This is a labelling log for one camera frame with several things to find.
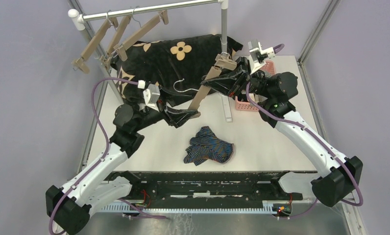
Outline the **beige hanger with navy underwear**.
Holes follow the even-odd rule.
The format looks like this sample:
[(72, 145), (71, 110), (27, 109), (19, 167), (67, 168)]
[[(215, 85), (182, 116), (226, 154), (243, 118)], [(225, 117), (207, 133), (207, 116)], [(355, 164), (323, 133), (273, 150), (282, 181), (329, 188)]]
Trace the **beige hanger with navy underwear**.
[[(215, 58), (215, 64), (210, 68), (203, 82), (206, 82), (212, 78), (220, 76), (223, 69), (233, 71), (237, 67), (237, 63), (231, 59), (231, 56), (227, 52), (218, 54)], [(188, 109), (176, 110), (177, 114), (193, 114), (192, 118), (198, 118), (201, 113), (198, 111), (202, 100), (208, 95), (211, 89), (201, 84), (198, 92), (193, 98)]]

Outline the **navy striped underwear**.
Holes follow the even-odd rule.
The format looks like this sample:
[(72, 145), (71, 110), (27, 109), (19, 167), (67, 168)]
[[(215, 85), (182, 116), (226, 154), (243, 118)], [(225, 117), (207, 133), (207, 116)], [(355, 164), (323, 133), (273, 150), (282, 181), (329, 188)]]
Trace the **navy striped underwear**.
[(227, 163), (234, 154), (234, 144), (219, 139), (209, 126), (203, 126), (189, 141), (186, 148), (185, 164), (198, 166), (207, 160), (220, 164)]

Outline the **beige hanger with striped underwear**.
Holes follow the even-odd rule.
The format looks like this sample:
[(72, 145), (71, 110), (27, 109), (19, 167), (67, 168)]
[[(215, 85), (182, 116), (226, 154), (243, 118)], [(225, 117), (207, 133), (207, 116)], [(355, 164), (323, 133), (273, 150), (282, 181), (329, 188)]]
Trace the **beige hanger with striped underwear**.
[(150, 19), (147, 23), (145, 23), (140, 29), (134, 32), (131, 36), (126, 38), (121, 44), (117, 44), (114, 46), (114, 50), (122, 61), (127, 60), (126, 51), (133, 46), (138, 40), (140, 40), (143, 36), (145, 36), (149, 31), (151, 31), (155, 26), (157, 26), (160, 21), (162, 21), (165, 25), (169, 23), (168, 11), (163, 10), (159, 11), (156, 16)]

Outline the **beige clip hanger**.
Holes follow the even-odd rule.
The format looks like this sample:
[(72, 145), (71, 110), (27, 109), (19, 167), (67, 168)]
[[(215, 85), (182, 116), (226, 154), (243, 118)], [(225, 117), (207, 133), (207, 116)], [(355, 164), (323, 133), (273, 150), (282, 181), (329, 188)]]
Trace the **beige clip hanger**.
[(100, 60), (102, 65), (105, 67), (107, 71), (110, 70), (110, 61), (113, 57), (113, 52), (115, 51), (114, 46), (117, 45), (120, 42), (121, 37), (123, 36), (127, 26), (129, 25), (131, 20), (131, 16), (124, 16), (120, 23), (117, 21), (116, 17), (110, 18), (109, 22), (111, 25), (115, 28), (115, 33), (113, 38), (111, 39), (108, 49), (104, 56), (101, 56)]

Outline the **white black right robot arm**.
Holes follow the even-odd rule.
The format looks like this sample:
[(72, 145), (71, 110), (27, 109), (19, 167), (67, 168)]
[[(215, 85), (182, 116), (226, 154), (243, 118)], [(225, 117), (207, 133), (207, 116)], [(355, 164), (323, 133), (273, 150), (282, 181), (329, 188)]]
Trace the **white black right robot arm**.
[(332, 207), (338, 202), (360, 207), (364, 203), (359, 182), (363, 162), (338, 151), (316, 133), (304, 120), (290, 99), (298, 95), (298, 78), (287, 71), (266, 76), (253, 71), (242, 58), (237, 67), (224, 75), (204, 79), (205, 87), (234, 97), (245, 91), (250, 104), (259, 110), (261, 119), (285, 135), (308, 158), (318, 172), (310, 182), (316, 199)]

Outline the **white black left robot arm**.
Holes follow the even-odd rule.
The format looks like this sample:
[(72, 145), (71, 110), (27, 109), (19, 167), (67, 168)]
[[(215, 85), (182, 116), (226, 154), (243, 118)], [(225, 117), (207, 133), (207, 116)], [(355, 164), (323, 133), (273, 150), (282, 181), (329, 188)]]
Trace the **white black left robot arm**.
[(153, 107), (142, 110), (136, 105), (123, 104), (115, 110), (112, 137), (105, 135), (105, 149), (80, 173), (60, 187), (51, 186), (46, 191), (47, 215), (50, 217), (49, 233), (55, 234), (54, 223), (63, 230), (60, 234), (75, 235), (90, 218), (111, 202), (127, 196), (136, 199), (142, 187), (139, 183), (119, 177), (111, 183), (100, 183), (120, 164), (128, 160), (144, 141), (139, 131), (164, 120), (175, 128), (199, 114), (194, 109), (173, 109), (161, 99)]

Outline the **empty beige hanger far left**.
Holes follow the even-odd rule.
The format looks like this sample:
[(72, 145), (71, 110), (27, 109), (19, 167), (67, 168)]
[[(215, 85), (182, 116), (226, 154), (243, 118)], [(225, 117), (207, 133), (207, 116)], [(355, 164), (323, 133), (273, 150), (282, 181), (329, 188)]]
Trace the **empty beige hanger far left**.
[(73, 60), (72, 64), (74, 65), (74, 68), (77, 68), (83, 73), (88, 74), (90, 70), (86, 65), (86, 61), (95, 52), (101, 40), (104, 38), (107, 30), (111, 26), (118, 26), (118, 25), (119, 23), (117, 18), (113, 17), (113, 18), (106, 19), (101, 25), (101, 27), (98, 29), (98, 31), (95, 33), (95, 35), (91, 38), (90, 42), (87, 44), (85, 49), (82, 51), (80, 57), (78, 59)]

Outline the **pink plastic basket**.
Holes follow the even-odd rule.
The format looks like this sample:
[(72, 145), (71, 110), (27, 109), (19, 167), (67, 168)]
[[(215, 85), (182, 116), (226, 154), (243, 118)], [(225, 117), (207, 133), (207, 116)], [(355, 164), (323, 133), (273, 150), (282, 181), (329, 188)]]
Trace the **pink plastic basket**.
[[(262, 71), (267, 77), (275, 75), (276, 69), (274, 62), (271, 60), (266, 60), (266, 63), (258, 71)], [(266, 100), (265, 97), (259, 95), (253, 95), (252, 97), (256, 103)], [(235, 109), (239, 111), (258, 111), (255, 106), (247, 101), (245, 94), (241, 94), (241, 96), (235, 97)]]

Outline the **black floral blanket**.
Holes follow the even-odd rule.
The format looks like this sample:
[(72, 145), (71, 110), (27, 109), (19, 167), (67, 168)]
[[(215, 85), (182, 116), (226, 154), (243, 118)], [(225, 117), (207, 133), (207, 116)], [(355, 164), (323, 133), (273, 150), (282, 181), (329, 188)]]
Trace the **black floral blanket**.
[(193, 99), (220, 53), (219, 34), (168, 41), (138, 41), (127, 49), (125, 61), (116, 55), (110, 66), (123, 80), (144, 80), (165, 88), (168, 91), (165, 100), (174, 107)]

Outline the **silver white clothes rack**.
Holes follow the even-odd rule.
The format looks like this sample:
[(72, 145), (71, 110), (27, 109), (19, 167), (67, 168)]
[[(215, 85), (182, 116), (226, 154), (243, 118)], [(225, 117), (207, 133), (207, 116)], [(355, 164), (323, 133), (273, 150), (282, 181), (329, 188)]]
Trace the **silver white clothes rack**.
[[(132, 19), (133, 16), (136, 14), (143, 14), (143, 13), (149, 13), (155, 11), (159, 12), (163, 10), (178, 9), (178, 8), (192, 7), (198, 5), (213, 4), (213, 3), (219, 4), (221, 8), (221, 50), (222, 52), (225, 52), (227, 47), (227, 36), (228, 36), (227, 30), (228, 30), (229, 1), (227, 0), (189, 0), (189, 1), (183, 1), (177, 3), (154, 5), (154, 6), (144, 6), (144, 7), (137, 6), (133, 9), (119, 10), (119, 11), (109, 10), (107, 12), (91, 14), (89, 16), (83, 13), (79, 1), (69, 0), (68, 4), (70, 5), (71, 9), (68, 11), (68, 16), (70, 17), (70, 19), (72, 19), (77, 30), (80, 31), (81, 33), (84, 33), (85, 38), (90, 42), (91, 38), (95, 35), (96, 32), (94, 32), (93, 29), (91, 28), (91, 25), (88, 23), (89, 21), (116, 17), (118, 22), (120, 23), (121, 19), (124, 16), (131, 16)], [(97, 55), (100, 56), (104, 56), (106, 53), (106, 51), (102, 48), (100, 44), (95, 51), (97, 52)]]

